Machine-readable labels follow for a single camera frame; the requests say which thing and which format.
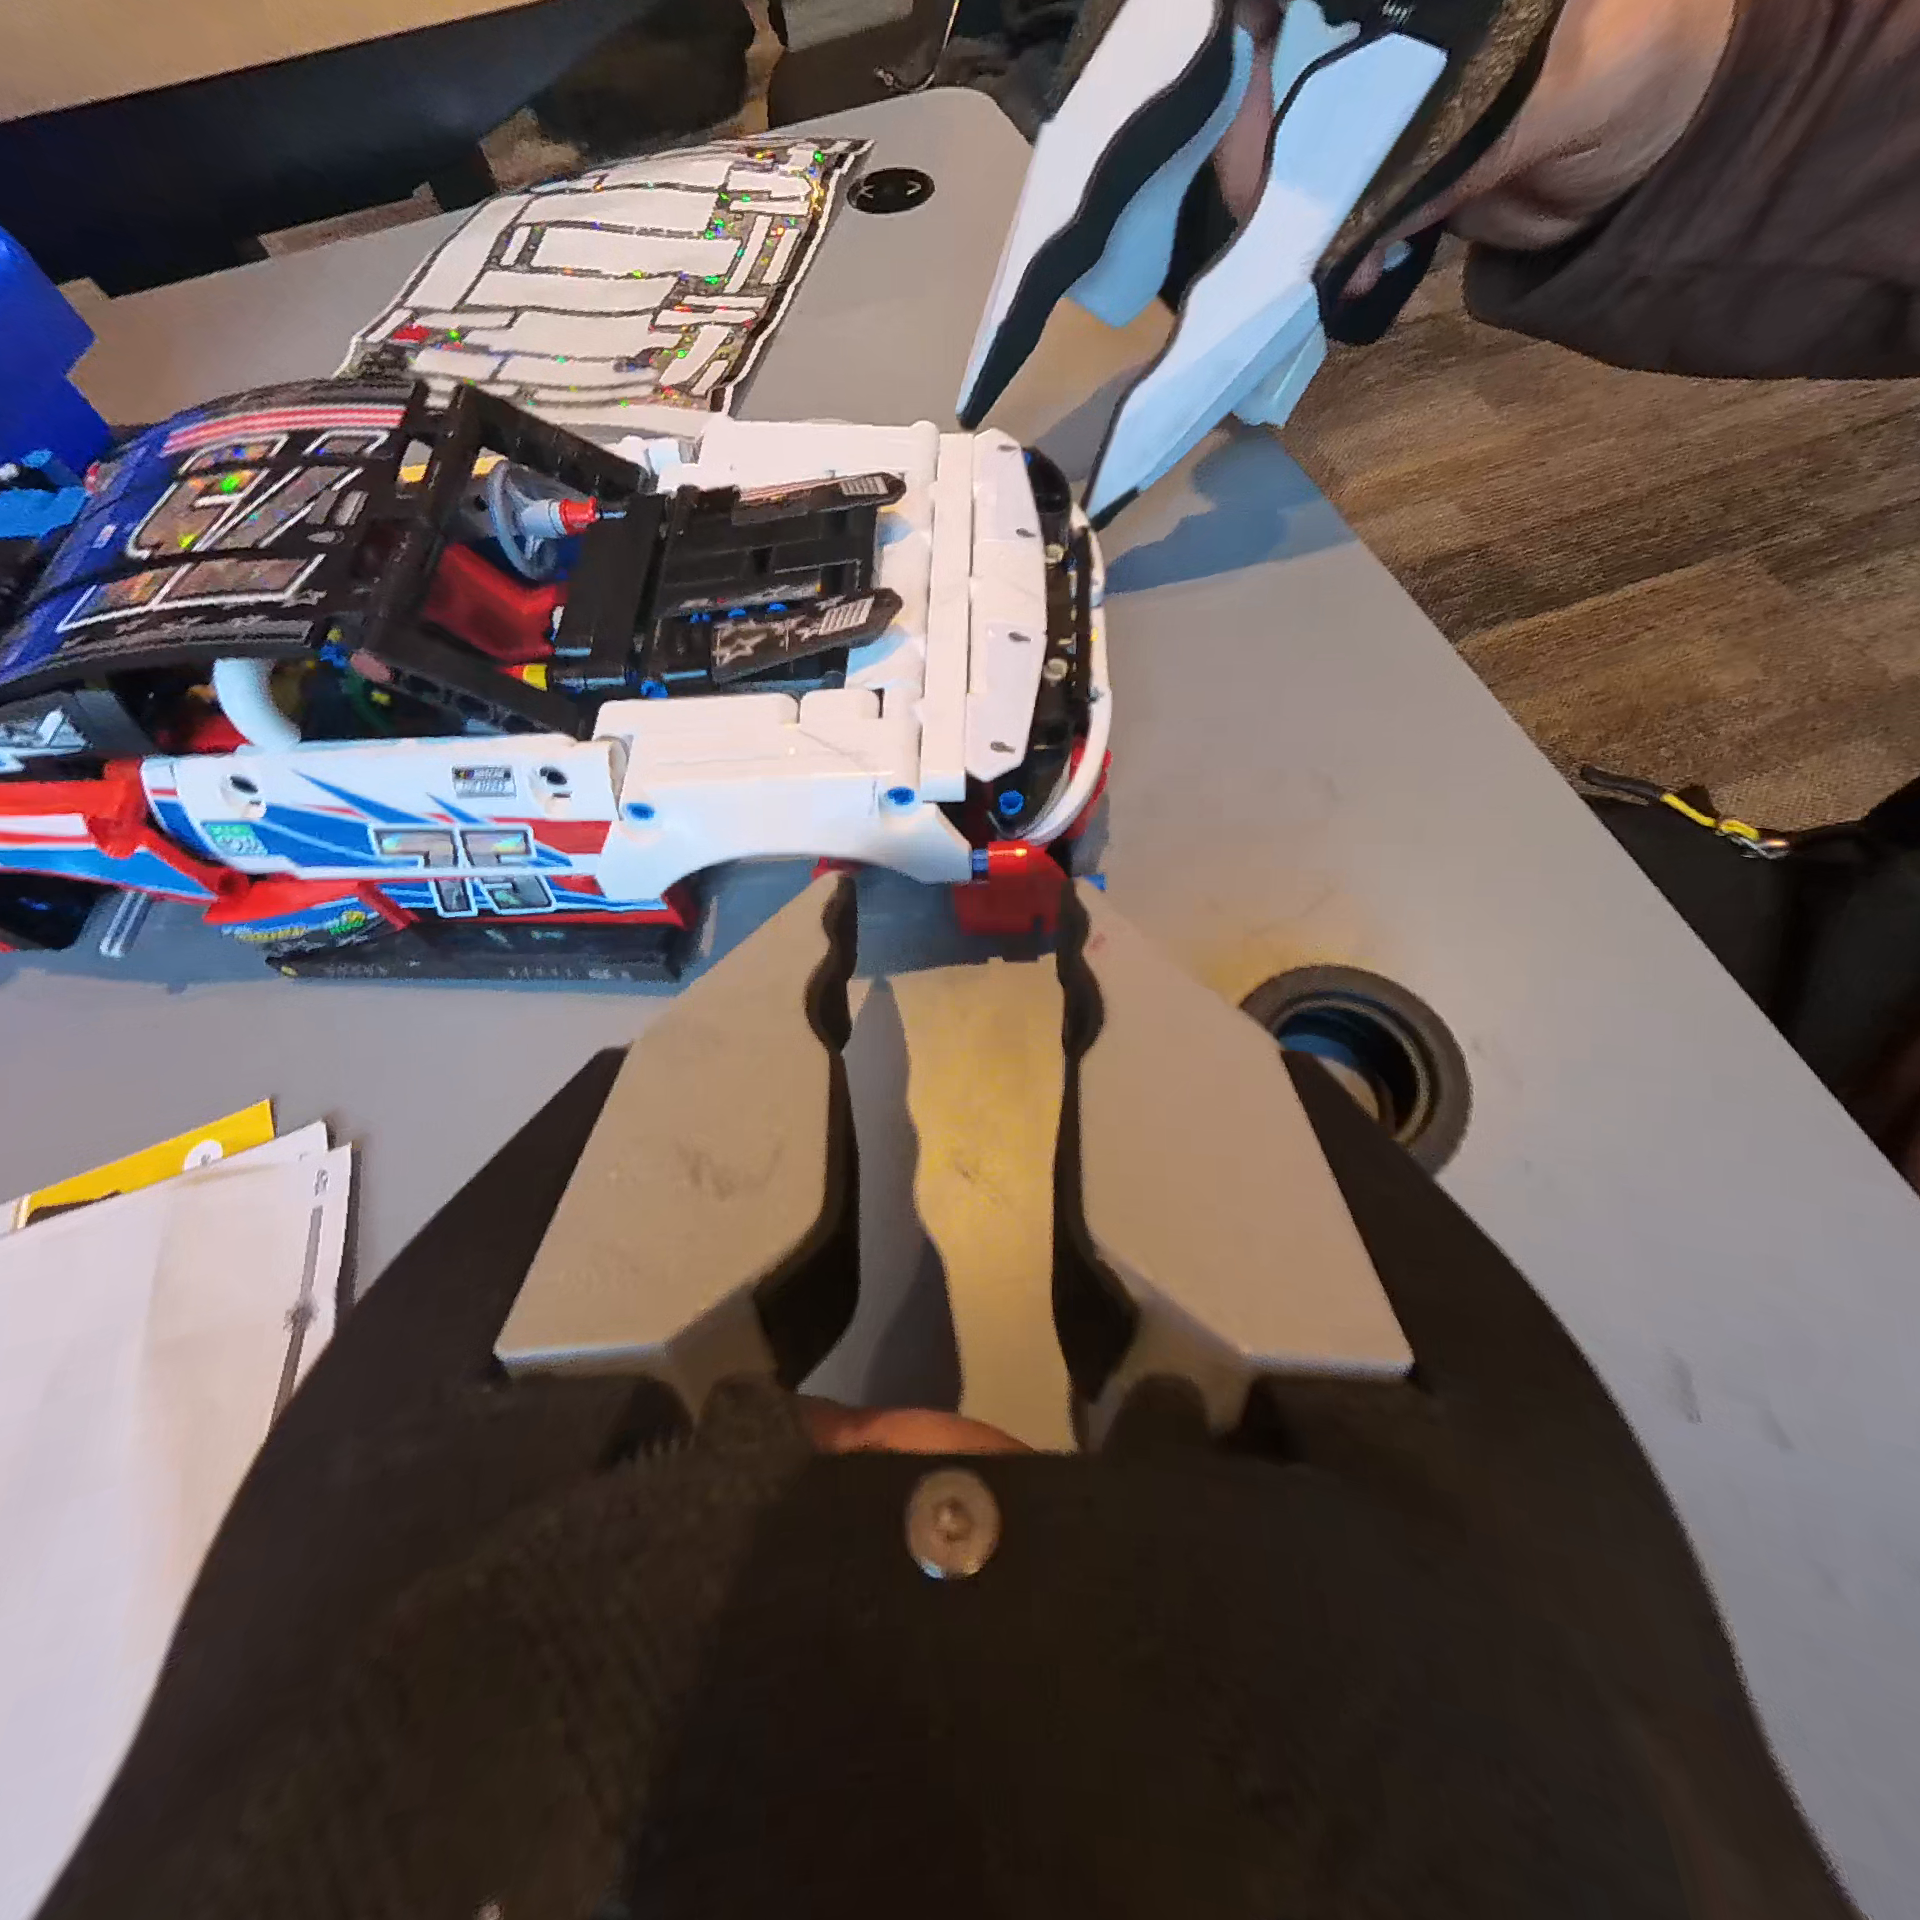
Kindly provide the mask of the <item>large blue plastic bin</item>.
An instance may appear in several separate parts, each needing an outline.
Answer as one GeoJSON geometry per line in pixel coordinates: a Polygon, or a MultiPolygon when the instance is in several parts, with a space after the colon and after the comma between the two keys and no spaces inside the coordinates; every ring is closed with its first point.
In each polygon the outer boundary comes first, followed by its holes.
{"type": "Polygon", "coordinates": [[[108,421],[72,382],[94,344],[80,310],[25,246],[1,230],[1,459],[55,454],[80,472],[111,441],[108,421]]]}

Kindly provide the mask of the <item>person's right hand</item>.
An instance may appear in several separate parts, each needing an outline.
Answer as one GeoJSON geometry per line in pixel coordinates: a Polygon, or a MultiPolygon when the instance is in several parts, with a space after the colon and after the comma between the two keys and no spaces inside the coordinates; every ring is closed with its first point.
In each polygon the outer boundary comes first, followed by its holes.
{"type": "Polygon", "coordinates": [[[1733,1],[1565,1],[1524,105],[1423,224],[1506,250],[1593,225],[1688,127],[1734,15],[1733,1]]]}

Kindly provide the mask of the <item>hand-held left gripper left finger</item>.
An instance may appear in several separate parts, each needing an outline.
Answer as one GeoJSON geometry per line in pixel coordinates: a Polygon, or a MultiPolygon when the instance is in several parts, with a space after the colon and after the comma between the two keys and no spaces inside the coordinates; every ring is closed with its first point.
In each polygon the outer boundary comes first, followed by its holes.
{"type": "Polygon", "coordinates": [[[512,1376],[636,1376],[695,1415],[832,1352],[860,1289],[855,960],[856,883],[826,873],[640,1033],[496,1337],[512,1376]]]}

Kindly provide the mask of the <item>brick-built toy race car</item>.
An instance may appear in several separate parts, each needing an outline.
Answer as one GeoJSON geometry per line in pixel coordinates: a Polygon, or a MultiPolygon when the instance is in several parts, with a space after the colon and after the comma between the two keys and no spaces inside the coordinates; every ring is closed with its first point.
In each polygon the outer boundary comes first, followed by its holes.
{"type": "Polygon", "coordinates": [[[1052,928],[1111,766],[1104,565],[1041,447],[608,446],[319,377],[5,459],[5,950],[156,902],[281,975],[679,975],[743,861],[1052,928]]]}

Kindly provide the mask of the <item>building instruction booklet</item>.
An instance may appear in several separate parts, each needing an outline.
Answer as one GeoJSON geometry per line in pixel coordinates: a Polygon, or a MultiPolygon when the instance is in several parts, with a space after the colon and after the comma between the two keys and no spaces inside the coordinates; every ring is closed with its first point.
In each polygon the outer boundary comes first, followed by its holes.
{"type": "Polygon", "coordinates": [[[261,1099],[5,1202],[1,1914],[151,1704],[212,1537],[338,1323],[353,1158],[261,1099]]]}

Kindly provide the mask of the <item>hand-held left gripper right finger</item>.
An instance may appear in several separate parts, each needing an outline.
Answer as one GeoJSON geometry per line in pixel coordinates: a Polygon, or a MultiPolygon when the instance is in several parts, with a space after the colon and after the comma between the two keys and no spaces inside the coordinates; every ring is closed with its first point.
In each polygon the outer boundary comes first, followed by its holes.
{"type": "Polygon", "coordinates": [[[1165,1386],[1204,1434],[1274,1381],[1402,1385],[1413,1349],[1280,1047],[1070,880],[1052,1319],[1077,1438],[1165,1386]]]}

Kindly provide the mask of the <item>person's right forearm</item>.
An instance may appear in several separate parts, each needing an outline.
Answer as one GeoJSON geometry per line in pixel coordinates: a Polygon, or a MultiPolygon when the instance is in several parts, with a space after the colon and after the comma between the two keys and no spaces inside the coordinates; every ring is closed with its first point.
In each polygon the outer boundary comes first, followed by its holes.
{"type": "Polygon", "coordinates": [[[1554,246],[1473,241],[1484,323],[1676,377],[1918,373],[1918,3],[1737,3],[1644,183],[1554,246]]]}

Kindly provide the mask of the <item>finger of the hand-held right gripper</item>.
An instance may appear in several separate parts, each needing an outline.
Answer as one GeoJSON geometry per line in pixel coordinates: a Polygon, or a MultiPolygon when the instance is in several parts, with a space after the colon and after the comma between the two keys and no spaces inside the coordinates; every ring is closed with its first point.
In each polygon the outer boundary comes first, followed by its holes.
{"type": "Polygon", "coordinates": [[[1160,293],[1181,203],[1250,82],[1225,1],[1089,3],[1041,123],[956,416],[981,425],[1058,302],[1120,329],[1160,293]]]}
{"type": "Polygon", "coordinates": [[[1280,423],[1326,353],[1314,270],[1447,70],[1401,32],[1308,66],[1278,110],[1262,195],[1192,278],[1159,359],[1124,392],[1084,510],[1111,519],[1230,416],[1280,423]]]}

